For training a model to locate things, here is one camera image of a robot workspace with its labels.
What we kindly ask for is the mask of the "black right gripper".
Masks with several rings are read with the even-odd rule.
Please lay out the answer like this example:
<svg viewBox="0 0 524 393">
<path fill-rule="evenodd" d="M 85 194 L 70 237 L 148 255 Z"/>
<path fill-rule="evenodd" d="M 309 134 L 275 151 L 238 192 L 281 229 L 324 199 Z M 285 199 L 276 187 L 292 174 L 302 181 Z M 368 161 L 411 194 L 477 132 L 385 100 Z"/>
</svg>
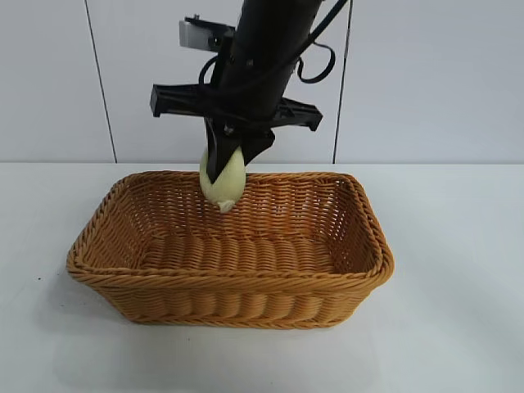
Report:
<svg viewBox="0 0 524 393">
<path fill-rule="evenodd" d="M 196 84 L 156 84 L 153 116 L 205 118 L 206 173 L 214 183 L 241 146 L 244 164 L 275 141 L 272 128 L 315 131 L 323 118 L 310 104 L 283 96 L 301 53 L 314 42 L 311 27 L 318 1 L 245 1 L 237 25 L 187 16 L 179 23 L 183 47 L 213 52 Z M 235 130 L 249 129 L 242 135 Z"/>
</svg>

